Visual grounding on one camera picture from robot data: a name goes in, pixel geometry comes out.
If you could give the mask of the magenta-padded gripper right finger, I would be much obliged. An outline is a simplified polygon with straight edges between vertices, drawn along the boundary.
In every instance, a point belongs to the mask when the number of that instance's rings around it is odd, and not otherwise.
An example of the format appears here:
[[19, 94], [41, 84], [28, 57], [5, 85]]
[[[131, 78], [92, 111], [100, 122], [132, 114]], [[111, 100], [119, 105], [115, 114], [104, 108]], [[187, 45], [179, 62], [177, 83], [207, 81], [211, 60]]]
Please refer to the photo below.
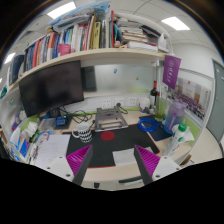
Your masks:
[[145, 185], [148, 185], [181, 169], [171, 158], [159, 157], [147, 149], [135, 145], [134, 156]]

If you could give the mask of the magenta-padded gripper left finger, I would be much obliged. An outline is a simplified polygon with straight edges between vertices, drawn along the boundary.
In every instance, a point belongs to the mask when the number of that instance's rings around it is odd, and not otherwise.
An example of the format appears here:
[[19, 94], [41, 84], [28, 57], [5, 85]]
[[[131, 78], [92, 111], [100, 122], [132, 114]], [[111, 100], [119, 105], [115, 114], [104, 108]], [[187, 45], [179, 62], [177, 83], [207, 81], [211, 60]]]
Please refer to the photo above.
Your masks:
[[46, 170], [80, 186], [92, 156], [93, 146], [88, 145], [66, 157], [57, 157], [46, 167]]

